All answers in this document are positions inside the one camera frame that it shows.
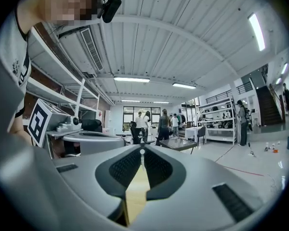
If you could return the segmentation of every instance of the red line on floor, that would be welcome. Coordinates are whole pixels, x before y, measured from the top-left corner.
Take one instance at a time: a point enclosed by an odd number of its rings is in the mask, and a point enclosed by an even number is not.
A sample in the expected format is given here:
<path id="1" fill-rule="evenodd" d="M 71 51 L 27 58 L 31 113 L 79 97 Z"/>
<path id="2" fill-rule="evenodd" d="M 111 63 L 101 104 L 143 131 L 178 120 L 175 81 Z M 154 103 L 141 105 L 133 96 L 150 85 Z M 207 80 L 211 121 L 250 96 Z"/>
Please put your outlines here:
<path id="1" fill-rule="evenodd" d="M 217 162 L 217 161 L 220 160 L 223 156 L 225 156 L 232 148 L 234 148 L 234 145 L 233 145 L 228 151 L 226 151 L 223 155 L 221 155 L 219 158 L 217 158 L 215 162 Z"/>
<path id="2" fill-rule="evenodd" d="M 251 175 L 264 176 L 264 175 L 261 175 L 261 174 L 251 173 L 251 172 L 247 172 L 247 171 L 239 170 L 239 169 L 232 168 L 232 167 L 227 167 L 227 166 L 224 166 L 224 165 L 221 165 L 221 166 L 226 167 L 226 168 L 229 168 L 229 169 L 233 169 L 233 170 L 236 170 L 236 171 L 240 171 L 240 172 L 243 172 L 243 173 L 248 173 L 248 174 L 251 174 Z"/>

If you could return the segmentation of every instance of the staircase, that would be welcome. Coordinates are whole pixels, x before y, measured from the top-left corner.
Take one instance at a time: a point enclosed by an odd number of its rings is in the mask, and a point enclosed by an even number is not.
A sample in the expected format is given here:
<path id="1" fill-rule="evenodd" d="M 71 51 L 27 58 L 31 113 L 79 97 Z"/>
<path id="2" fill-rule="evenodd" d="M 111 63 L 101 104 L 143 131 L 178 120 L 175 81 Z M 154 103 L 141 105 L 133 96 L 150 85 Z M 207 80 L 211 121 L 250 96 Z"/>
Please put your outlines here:
<path id="1" fill-rule="evenodd" d="M 282 119 L 268 87 L 261 87 L 257 89 L 256 92 L 260 106 L 262 125 L 264 126 L 282 123 Z"/>

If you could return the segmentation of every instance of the white shirt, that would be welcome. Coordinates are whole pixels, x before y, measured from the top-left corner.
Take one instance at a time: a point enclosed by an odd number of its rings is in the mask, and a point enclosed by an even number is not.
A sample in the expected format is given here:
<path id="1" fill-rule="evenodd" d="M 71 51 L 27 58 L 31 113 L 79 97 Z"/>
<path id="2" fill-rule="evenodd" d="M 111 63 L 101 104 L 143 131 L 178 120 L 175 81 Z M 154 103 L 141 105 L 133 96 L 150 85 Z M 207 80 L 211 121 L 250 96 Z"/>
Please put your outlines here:
<path id="1" fill-rule="evenodd" d="M 143 119 L 141 117 L 136 117 L 135 122 L 137 124 L 136 128 L 142 128 Z"/>
<path id="2" fill-rule="evenodd" d="M 6 71 L 18 83 L 25 97 L 31 73 L 31 60 L 27 52 L 27 38 L 18 26 L 15 11 L 9 14 L 0 29 L 0 61 Z M 15 117 L 23 114 L 24 99 L 19 104 Z"/>
<path id="3" fill-rule="evenodd" d="M 179 126 L 179 120 L 176 117 L 171 118 L 171 123 L 173 127 L 178 127 Z"/>
<path id="4" fill-rule="evenodd" d="M 148 128 L 149 127 L 149 124 L 148 126 L 146 125 L 146 122 L 148 122 L 149 120 L 149 117 L 146 115 L 144 118 L 143 118 L 143 123 L 142 123 L 142 127 L 143 128 Z"/>

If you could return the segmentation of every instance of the ceiling light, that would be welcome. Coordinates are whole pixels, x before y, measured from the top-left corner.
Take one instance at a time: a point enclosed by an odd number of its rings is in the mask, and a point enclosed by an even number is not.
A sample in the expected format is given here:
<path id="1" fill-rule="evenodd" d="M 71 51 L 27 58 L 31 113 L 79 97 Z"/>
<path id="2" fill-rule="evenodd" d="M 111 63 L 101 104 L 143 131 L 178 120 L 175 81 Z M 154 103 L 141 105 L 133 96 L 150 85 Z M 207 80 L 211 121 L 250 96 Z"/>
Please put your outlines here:
<path id="1" fill-rule="evenodd" d="M 129 78 L 129 77 L 114 77 L 116 81 L 133 81 L 133 82 L 149 82 L 150 79 L 146 78 Z"/>
<path id="2" fill-rule="evenodd" d="M 278 85 L 281 81 L 281 78 L 278 78 L 277 81 L 276 81 L 276 84 Z"/>
<path id="3" fill-rule="evenodd" d="M 282 75 L 285 73 L 287 66 L 288 66 L 288 63 L 285 63 L 285 64 L 284 64 L 283 71 L 281 71 L 281 74 L 282 74 Z"/>
<path id="4" fill-rule="evenodd" d="M 265 49 L 264 39 L 261 31 L 261 27 L 258 21 L 257 16 L 253 13 L 248 17 L 248 20 L 251 23 L 252 28 L 254 29 L 254 33 L 256 35 L 256 39 L 258 42 L 258 47 L 260 51 Z"/>
<path id="5" fill-rule="evenodd" d="M 153 103 L 169 103 L 169 102 L 154 101 Z"/>
<path id="6" fill-rule="evenodd" d="M 195 89 L 196 87 L 194 86 L 187 86 L 187 85 L 182 85 L 182 84 L 178 84 L 178 83 L 173 83 L 174 87 L 183 87 L 183 88 L 189 88 L 189 89 Z"/>
<path id="7" fill-rule="evenodd" d="M 135 102 L 135 103 L 139 103 L 140 100 L 122 100 L 122 102 Z"/>

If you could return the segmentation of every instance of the shelving unit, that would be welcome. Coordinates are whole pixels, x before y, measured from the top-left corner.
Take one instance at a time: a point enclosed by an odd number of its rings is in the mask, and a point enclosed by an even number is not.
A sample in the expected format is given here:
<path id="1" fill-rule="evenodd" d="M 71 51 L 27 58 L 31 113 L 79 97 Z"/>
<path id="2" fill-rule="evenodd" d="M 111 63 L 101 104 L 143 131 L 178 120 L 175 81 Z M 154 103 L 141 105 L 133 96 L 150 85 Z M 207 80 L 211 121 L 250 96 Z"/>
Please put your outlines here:
<path id="1" fill-rule="evenodd" d="M 226 108 L 223 105 L 230 104 L 230 107 Z M 217 107 L 218 110 L 205 112 L 204 110 L 210 110 L 212 107 Z M 234 101 L 232 98 L 226 98 L 219 101 L 211 102 L 209 104 L 201 105 L 198 107 L 200 109 L 200 118 L 203 118 L 203 115 L 210 115 L 210 116 L 218 116 L 217 113 L 225 113 L 226 111 L 231 111 L 232 117 L 224 118 L 224 119 L 212 119 L 212 120 L 202 120 L 199 121 L 202 125 L 207 126 L 208 123 L 213 122 L 225 122 L 225 121 L 232 121 L 232 128 L 208 128 L 209 136 L 207 136 L 208 140 L 215 140 L 215 141 L 228 141 L 232 142 L 233 144 L 236 141 L 236 109 L 234 105 Z M 231 132 L 231 136 L 223 136 L 223 134 Z"/>
<path id="2" fill-rule="evenodd" d="M 79 111 L 94 111 L 98 109 L 100 95 L 96 96 L 88 88 L 84 86 L 85 79 L 81 81 L 77 79 L 55 56 L 51 49 L 46 45 L 44 40 L 35 30 L 31 29 L 31 34 L 28 40 L 28 54 L 32 65 L 49 77 L 52 81 L 59 84 L 62 90 L 68 90 L 77 96 L 74 101 L 63 95 L 64 92 L 58 93 L 33 78 L 29 78 L 27 92 L 46 101 L 60 103 L 63 106 L 71 107 L 76 116 Z M 97 107 L 93 109 L 80 103 L 81 98 L 96 98 Z"/>

